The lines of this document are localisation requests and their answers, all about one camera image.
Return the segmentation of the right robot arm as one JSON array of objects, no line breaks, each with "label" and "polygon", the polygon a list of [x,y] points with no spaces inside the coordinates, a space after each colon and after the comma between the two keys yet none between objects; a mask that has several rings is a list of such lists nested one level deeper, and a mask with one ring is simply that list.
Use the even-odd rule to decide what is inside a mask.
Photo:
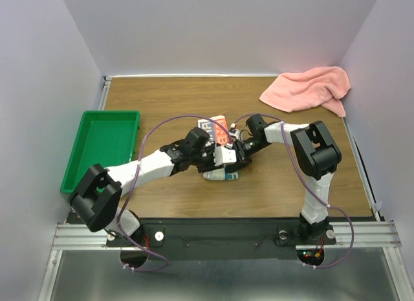
[{"label": "right robot arm", "polygon": [[251,156],[271,144],[284,144],[292,165],[305,187],[305,200],[299,216],[297,235],[305,243],[323,236],[329,225],[328,202],[331,181],[342,154],[327,126],[322,121],[310,124],[288,124],[277,120],[267,123],[260,114],[247,117],[250,137],[241,138],[234,122],[229,132],[233,138],[236,163],[225,167],[236,172],[248,166]]}]

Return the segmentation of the green plastic tray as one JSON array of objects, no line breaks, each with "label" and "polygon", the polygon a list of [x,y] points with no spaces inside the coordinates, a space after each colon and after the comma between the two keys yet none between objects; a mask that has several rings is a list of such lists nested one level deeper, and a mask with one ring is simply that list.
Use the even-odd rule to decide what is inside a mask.
[{"label": "green plastic tray", "polygon": [[138,135],[138,111],[86,111],[83,113],[60,191],[71,194],[94,164],[125,164],[133,158]]}]

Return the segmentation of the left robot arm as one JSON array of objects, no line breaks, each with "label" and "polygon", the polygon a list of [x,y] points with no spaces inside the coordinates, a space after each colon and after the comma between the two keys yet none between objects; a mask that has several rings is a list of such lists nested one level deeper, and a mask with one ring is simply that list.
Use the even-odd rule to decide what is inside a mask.
[{"label": "left robot arm", "polygon": [[193,128],[184,139],[162,146],[152,154],[126,164],[88,168],[68,202],[91,232],[108,230],[121,234],[129,245],[138,245],[144,229],[137,215],[120,207],[121,197],[155,179],[170,177],[195,166],[199,172],[218,169],[215,151],[220,144],[207,132]]}]

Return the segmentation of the aluminium frame rail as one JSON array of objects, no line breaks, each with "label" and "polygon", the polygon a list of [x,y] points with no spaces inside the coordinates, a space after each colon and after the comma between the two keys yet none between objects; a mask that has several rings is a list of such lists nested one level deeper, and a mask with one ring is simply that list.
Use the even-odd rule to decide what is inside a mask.
[{"label": "aluminium frame rail", "polygon": [[[114,77],[101,111],[140,113],[134,153],[148,156],[183,139],[197,119],[224,115],[244,129],[250,115],[288,124],[322,121],[341,153],[329,190],[334,245],[297,250],[295,260],[169,261],[157,254],[133,269],[124,258],[144,256],[131,245],[110,248],[103,230],[59,225],[40,300],[411,300],[388,261],[401,242],[394,223],[369,205],[365,177],[343,120],[315,107],[284,113],[259,100],[271,77]],[[206,181],[195,168],[135,189],[121,205],[142,218],[283,218],[299,214],[305,189],[286,147],[253,156],[236,181]]]}]

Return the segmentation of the pink towel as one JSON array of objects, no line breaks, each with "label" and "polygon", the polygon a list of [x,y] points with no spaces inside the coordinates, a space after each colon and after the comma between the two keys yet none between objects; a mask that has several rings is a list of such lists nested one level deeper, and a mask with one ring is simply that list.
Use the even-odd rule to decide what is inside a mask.
[{"label": "pink towel", "polygon": [[341,67],[317,67],[305,72],[281,73],[259,100],[286,113],[322,106],[344,118],[342,98],[350,89],[349,77]]}]

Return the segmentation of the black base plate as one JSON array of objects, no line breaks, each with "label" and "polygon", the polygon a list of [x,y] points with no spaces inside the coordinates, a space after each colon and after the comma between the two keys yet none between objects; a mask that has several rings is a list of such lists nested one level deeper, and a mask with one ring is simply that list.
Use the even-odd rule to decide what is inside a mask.
[{"label": "black base plate", "polygon": [[140,224],[131,239],[169,261],[295,260],[301,247],[336,244],[327,235],[331,225],[305,236],[294,217],[142,218]]}]

